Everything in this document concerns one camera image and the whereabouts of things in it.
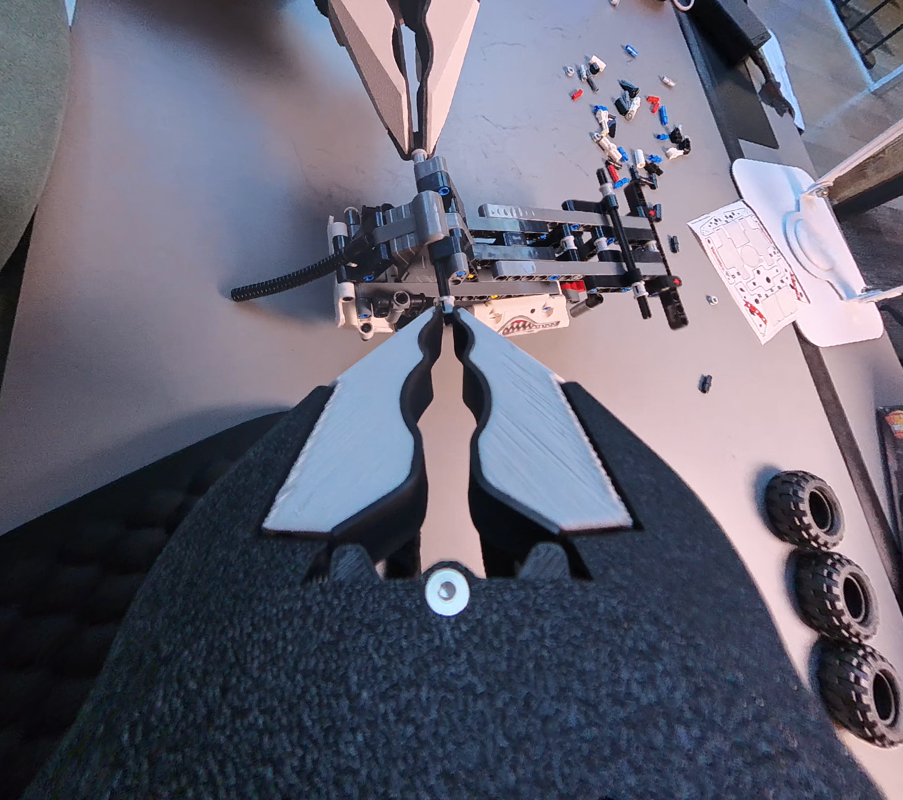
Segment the black toy tyre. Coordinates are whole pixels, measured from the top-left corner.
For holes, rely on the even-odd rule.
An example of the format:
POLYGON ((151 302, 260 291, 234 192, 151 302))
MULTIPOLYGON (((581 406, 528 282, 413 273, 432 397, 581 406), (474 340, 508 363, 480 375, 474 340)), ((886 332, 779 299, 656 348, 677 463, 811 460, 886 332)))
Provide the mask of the black toy tyre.
POLYGON ((767 484, 765 504, 773 529, 787 543, 830 550, 844 533, 841 503, 822 478, 803 470, 775 475, 767 484))
POLYGON ((796 599, 804 621, 837 640, 863 644, 879 625, 878 601, 865 571, 837 553, 798 556, 796 599))
POLYGON ((830 716, 841 726, 882 748, 901 743, 901 678, 881 654, 826 639, 820 645, 818 681, 830 716))

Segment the pile of small toy parts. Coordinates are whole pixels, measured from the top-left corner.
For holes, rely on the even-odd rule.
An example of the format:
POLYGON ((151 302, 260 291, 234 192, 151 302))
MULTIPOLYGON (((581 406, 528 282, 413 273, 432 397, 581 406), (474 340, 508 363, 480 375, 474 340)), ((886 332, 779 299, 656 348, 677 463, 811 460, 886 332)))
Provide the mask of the pile of small toy parts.
POLYGON ((596 55, 564 65, 570 100, 585 105, 593 116, 590 138, 615 188, 640 182, 655 190, 665 163, 689 155, 691 140, 669 116, 660 95, 631 79, 606 79, 605 70, 606 63, 596 55))

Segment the grey desk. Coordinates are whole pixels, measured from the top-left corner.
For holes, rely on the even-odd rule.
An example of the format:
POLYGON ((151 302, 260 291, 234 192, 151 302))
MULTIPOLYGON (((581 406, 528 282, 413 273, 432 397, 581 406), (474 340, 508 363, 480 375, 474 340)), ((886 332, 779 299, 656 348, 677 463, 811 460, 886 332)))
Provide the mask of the grey desk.
POLYGON ((670 4, 475 0, 426 151, 426 1, 424 38, 402 33, 408 160, 313 0, 76 1, 2 387, 2 531, 283 416, 187 513, 21 796, 901 798, 901 743, 830 716, 818 663, 837 639, 804 621, 795 587, 800 554, 859 565, 878 629, 838 641, 901 678, 898 545, 838 401, 865 388, 874 449, 870 364, 888 373, 892 350, 884 332, 822 348, 796 320, 761 343, 688 227, 745 202, 737 160, 813 179, 795 124, 753 98, 728 129, 670 4), (409 202, 415 149, 444 158, 468 218, 596 201, 604 183, 624 211, 562 73, 589 55, 660 95, 691 140, 642 189, 688 325, 610 293, 562 331, 501 336, 562 379, 633 525, 556 535, 480 489, 462 308, 444 323, 435 306, 422 525, 266 533, 333 383, 403 328, 365 341, 339 327, 332 277, 231 291, 326 258, 347 207, 409 202), (838 497, 838 546, 773 529, 766 487, 788 470, 838 497))

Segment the toy truck chassis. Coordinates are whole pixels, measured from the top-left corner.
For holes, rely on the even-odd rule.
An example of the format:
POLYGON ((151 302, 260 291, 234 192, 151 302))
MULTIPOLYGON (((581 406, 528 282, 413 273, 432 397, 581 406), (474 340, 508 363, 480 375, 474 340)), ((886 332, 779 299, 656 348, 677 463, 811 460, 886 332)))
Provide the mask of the toy truck chassis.
MULTIPOLYGON (((644 184, 626 185, 624 211, 613 186, 604 183, 596 201, 567 200, 559 208, 487 203, 468 218, 444 158, 429 159, 438 167, 430 179, 443 198, 452 245, 454 306, 492 331, 509 338, 562 331, 610 293, 630 295, 645 320, 657 299, 671 330, 688 325, 682 281, 657 232, 660 206, 646 202, 644 184)), ((428 252, 435 236, 427 229, 425 198, 417 189, 399 206, 347 207, 341 219, 329 219, 326 258, 237 287, 232 300, 260 299, 332 277, 339 327, 365 341, 397 332, 438 306, 428 252)))

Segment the white book stand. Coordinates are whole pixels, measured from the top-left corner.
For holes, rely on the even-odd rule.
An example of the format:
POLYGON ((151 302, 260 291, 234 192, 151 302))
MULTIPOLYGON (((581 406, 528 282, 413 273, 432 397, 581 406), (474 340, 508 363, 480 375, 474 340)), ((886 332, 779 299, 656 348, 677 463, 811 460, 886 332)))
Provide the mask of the white book stand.
POLYGON ((871 341, 884 332, 876 302, 901 294, 869 290, 839 228, 835 210, 901 174, 898 121, 814 181, 790 166, 737 160, 731 174, 804 288, 809 303, 796 323, 819 347, 871 341))

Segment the toy truck box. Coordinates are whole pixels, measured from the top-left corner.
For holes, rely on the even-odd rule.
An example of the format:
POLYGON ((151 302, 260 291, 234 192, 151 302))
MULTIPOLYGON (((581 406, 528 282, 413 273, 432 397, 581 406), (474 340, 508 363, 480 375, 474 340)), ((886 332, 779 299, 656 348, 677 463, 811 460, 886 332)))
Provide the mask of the toy truck box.
POLYGON ((888 484, 897 494, 902 490, 902 405, 879 407, 876 417, 888 484))

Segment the person's torso green sweatshirt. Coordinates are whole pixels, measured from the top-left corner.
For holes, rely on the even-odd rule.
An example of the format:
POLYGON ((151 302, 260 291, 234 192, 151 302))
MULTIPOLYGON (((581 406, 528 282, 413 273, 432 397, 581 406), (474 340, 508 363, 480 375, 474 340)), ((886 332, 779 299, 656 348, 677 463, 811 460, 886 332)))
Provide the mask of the person's torso green sweatshirt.
POLYGON ((43 194, 67 96, 64 0, 1 0, 1 264, 43 194))

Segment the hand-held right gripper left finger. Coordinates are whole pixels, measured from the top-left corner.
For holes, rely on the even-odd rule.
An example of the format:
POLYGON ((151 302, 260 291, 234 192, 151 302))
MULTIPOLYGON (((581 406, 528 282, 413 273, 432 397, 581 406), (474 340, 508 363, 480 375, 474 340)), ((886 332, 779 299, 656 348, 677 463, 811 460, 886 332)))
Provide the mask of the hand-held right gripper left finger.
POLYGON ((333 383, 310 436, 277 492, 269 534, 396 535, 416 532, 425 498, 418 422, 432 401, 441 313, 430 309, 333 383))

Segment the white sticker sheet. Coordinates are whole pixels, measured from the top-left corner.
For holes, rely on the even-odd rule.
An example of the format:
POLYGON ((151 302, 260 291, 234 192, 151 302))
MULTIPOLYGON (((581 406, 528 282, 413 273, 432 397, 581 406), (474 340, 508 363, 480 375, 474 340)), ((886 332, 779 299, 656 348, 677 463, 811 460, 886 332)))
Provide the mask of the white sticker sheet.
POLYGON ((791 265, 745 201, 704 214, 688 227, 761 343, 809 303, 791 265))

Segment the black power adapter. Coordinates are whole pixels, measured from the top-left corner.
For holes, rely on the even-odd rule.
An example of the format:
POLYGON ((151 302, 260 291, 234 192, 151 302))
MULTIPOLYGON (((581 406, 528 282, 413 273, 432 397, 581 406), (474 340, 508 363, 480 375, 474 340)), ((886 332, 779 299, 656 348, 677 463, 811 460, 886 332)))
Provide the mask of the black power adapter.
POLYGON ((771 37, 745 0, 694 0, 690 16, 731 69, 759 51, 771 37))

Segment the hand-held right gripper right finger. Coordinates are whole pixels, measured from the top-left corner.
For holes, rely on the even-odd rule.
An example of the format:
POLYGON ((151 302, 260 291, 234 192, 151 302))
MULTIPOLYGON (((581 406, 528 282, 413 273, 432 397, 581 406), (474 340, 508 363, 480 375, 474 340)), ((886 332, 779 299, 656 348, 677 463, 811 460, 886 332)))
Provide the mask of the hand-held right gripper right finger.
POLYGON ((454 314, 454 337, 480 489, 556 535, 630 528, 562 379, 466 310, 454 314))

